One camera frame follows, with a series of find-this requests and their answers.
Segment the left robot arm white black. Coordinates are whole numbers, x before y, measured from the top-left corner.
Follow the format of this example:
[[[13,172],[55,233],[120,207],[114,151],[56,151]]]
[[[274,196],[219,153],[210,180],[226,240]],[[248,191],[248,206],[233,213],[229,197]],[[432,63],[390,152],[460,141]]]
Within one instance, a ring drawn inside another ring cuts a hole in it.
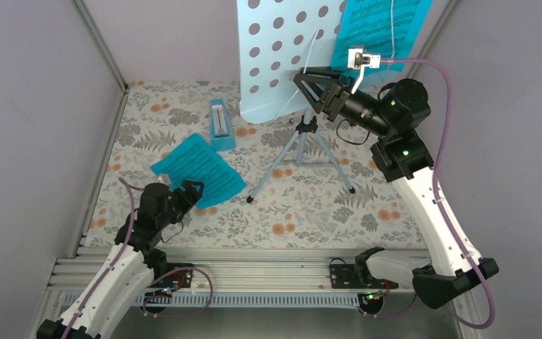
[[[162,231],[183,218],[203,197],[204,183],[184,181],[179,187],[161,182],[147,184],[115,238],[104,263],[75,302],[56,320],[45,319],[37,338],[109,338],[148,288],[151,298],[169,297],[188,287],[197,268],[171,264],[157,248]]]

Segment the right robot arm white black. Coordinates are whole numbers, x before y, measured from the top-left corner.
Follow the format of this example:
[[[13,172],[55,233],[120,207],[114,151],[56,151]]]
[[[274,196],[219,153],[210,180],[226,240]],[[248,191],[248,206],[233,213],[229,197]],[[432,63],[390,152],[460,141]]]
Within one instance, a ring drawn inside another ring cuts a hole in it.
[[[416,132],[430,115],[421,82],[401,79],[374,98],[355,90],[353,78],[322,67],[300,70],[294,83],[315,112],[331,121],[342,117],[377,136],[372,159],[402,197],[428,249],[427,259],[381,247],[359,254],[354,278],[361,287],[379,280],[408,285],[427,307],[439,309],[498,273],[495,260],[468,240],[434,180],[434,160]]]

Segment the blue sheet music paper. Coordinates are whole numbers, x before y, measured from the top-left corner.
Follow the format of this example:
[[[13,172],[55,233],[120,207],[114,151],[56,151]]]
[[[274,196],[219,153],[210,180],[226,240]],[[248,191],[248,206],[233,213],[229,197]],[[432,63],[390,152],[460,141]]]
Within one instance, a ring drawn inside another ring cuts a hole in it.
[[[346,1],[330,66],[346,69],[351,47],[386,59],[409,57],[432,5],[432,0]]]
[[[203,195],[196,204],[199,209],[228,201],[246,188],[242,176],[196,133],[152,164],[151,170],[157,176],[167,175],[174,189],[184,181],[203,183]]]

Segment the light blue music stand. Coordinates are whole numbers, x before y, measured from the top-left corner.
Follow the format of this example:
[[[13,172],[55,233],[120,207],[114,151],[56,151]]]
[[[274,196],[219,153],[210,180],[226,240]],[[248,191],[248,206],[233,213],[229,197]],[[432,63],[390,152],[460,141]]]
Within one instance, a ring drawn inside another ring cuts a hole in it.
[[[303,153],[308,136],[316,139],[329,161],[310,163],[310,167],[334,167],[351,194],[356,192],[337,159],[318,131],[313,110],[294,83],[304,70],[329,65],[342,29],[347,1],[237,1],[240,60],[240,115],[247,122],[260,124],[294,112],[301,112],[299,123],[280,154],[257,186],[248,195],[252,203],[263,185],[280,165],[293,145],[296,157],[291,163],[306,167]]]

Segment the blue metronome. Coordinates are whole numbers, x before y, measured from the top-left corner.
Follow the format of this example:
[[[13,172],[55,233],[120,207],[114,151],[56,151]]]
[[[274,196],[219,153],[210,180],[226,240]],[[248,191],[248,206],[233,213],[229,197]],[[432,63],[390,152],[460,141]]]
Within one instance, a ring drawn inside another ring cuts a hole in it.
[[[221,99],[210,101],[210,145],[217,152],[233,150],[236,139],[229,110]]]

